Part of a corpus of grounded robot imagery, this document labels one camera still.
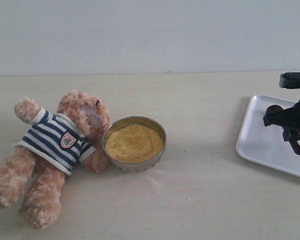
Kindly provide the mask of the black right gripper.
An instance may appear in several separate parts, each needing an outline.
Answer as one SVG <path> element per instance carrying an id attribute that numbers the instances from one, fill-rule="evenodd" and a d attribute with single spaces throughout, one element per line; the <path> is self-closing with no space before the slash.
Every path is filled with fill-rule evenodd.
<path id="1" fill-rule="evenodd" d="M 285 142 L 300 141 L 300 100 L 293 106 L 277 113 L 266 113 L 263 116 L 265 127 L 276 125 L 283 127 Z"/>

